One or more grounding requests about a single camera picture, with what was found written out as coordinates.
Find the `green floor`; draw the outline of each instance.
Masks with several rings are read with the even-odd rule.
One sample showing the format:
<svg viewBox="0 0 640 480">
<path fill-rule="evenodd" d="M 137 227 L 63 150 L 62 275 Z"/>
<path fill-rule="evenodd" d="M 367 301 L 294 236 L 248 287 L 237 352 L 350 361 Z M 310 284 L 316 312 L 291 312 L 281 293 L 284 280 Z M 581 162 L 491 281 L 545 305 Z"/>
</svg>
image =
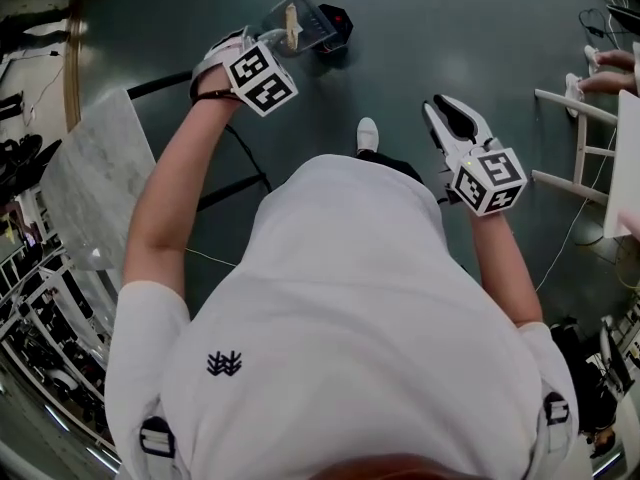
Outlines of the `green floor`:
<svg viewBox="0 0 640 480">
<path fill-rule="evenodd" d="M 83 108 L 114 87 L 132 87 L 195 65 L 208 47 L 234 28 L 256 23 L 280 0 L 84 0 L 86 33 L 80 54 Z M 275 185 L 304 161 L 323 153 L 351 155 L 355 128 L 370 116 L 381 132 L 381 152 L 411 161 L 426 184 L 440 189 L 442 157 L 422 121 L 420 104 L 435 93 L 458 98 L 485 116 L 502 142 L 515 148 L 525 170 L 571 177 L 575 130 L 566 112 L 538 104 L 533 89 L 564 90 L 564 75 L 586 74 L 587 37 L 578 23 L 602 0 L 315 0 L 345 7 L 354 24 L 350 63 L 322 76 L 310 59 L 286 61 L 300 96 L 268 118 L 242 109 L 234 126 Z M 630 37 L 625 36 L 630 47 Z M 607 42 L 596 40 L 606 48 Z M 612 98 L 598 104 L 615 109 Z M 136 101 L 151 149 L 159 156 L 189 108 L 187 87 Z M 592 127 L 593 145 L 612 130 Z M 588 166 L 593 173 L 597 166 Z M 253 174 L 231 136 L 221 143 L 205 192 Z M 604 187 L 610 166 L 603 172 Z M 237 262 L 264 196 L 253 188 L 200 214 L 191 247 Z M 582 201 L 530 185 L 509 212 L 514 234 L 537 284 L 555 257 Z M 461 206 L 443 208 L 453 256 L 477 277 L 469 225 Z M 550 323 L 573 315 L 587 333 L 601 315 L 626 309 L 629 291 L 611 259 L 616 243 L 598 244 L 597 256 L 574 242 L 601 232 L 600 209 L 589 205 L 540 296 Z M 629 281 L 640 271 L 621 269 Z M 193 312 L 228 273 L 198 257 L 187 265 Z"/>
</svg>

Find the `black and white cube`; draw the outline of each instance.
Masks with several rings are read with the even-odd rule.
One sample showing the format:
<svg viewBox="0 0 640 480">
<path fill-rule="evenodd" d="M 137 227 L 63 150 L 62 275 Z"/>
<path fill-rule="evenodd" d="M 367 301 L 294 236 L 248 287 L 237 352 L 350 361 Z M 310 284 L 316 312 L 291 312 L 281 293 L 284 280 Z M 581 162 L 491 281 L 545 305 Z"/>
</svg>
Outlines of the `black and white cube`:
<svg viewBox="0 0 640 480">
<path fill-rule="evenodd" d="M 236 96 L 262 117 L 298 94 L 289 73 L 260 42 L 224 68 Z"/>
<path fill-rule="evenodd" d="M 455 192 L 478 216 L 511 208 L 527 184 L 513 149 L 464 157 L 453 178 Z"/>
</svg>

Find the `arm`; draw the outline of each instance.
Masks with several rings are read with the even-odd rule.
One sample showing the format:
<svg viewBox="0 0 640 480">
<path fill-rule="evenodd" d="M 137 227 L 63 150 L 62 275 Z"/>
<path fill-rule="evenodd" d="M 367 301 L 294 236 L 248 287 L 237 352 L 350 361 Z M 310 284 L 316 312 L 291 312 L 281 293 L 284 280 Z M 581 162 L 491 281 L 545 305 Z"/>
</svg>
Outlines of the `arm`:
<svg viewBox="0 0 640 480">
<path fill-rule="evenodd" d="M 517 327 L 542 322 L 538 295 L 504 215 L 471 215 L 471 228 L 485 291 Z"/>
<path fill-rule="evenodd" d="M 229 87 L 222 68 L 207 74 L 200 92 Z M 154 281 L 184 297 L 184 253 L 213 152 L 238 103 L 196 103 L 147 180 L 131 218 L 124 284 Z"/>
</svg>

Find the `white chair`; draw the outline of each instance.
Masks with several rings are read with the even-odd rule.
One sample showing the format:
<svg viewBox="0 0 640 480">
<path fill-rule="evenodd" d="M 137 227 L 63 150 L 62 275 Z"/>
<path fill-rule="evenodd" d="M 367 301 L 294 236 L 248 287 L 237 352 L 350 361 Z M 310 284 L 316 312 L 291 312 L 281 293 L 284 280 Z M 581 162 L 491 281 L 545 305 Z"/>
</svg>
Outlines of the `white chair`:
<svg viewBox="0 0 640 480">
<path fill-rule="evenodd" d="M 605 238 L 628 235 L 630 232 L 620 222 L 618 213 L 621 209 L 640 213 L 640 162 L 636 161 L 640 161 L 640 99 L 627 91 L 620 91 L 616 117 L 592 105 L 559 94 L 536 89 L 535 95 L 537 98 L 578 111 L 578 140 L 573 180 L 536 170 L 531 171 L 531 177 L 534 181 L 553 185 L 606 206 L 603 230 Z M 588 117 L 618 127 L 615 150 L 587 146 Z M 614 158 L 609 194 L 582 184 L 586 154 Z"/>
</svg>

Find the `white sneaker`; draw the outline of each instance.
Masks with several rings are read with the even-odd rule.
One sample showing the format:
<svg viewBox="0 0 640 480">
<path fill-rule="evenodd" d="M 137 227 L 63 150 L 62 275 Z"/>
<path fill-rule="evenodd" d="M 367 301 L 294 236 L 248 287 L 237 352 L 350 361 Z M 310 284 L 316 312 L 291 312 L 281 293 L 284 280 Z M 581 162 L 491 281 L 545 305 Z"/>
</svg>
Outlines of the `white sneaker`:
<svg viewBox="0 0 640 480">
<path fill-rule="evenodd" d="M 595 75 L 600 70 L 600 64 L 596 61 L 596 53 L 598 53 L 598 51 L 597 48 L 590 45 L 584 47 L 584 56 L 589 63 L 589 76 Z"/>
<path fill-rule="evenodd" d="M 356 134 L 358 142 L 358 153 L 363 150 L 378 151 L 380 145 L 380 136 L 378 134 L 378 127 L 373 119 L 370 117 L 363 117 L 358 124 L 358 131 Z"/>
<path fill-rule="evenodd" d="M 582 78 L 577 77 L 573 73 L 567 74 L 565 77 L 565 84 L 567 86 L 567 90 L 564 93 L 565 98 L 584 101 L 584 93 L 578 88 L 578 82 L 580 82 L 580 80 L 582 80 Z M 567 112 L 569 112 L 571 117 L 578 117 L 577 110 L 567 107 Z"/>
</svg>

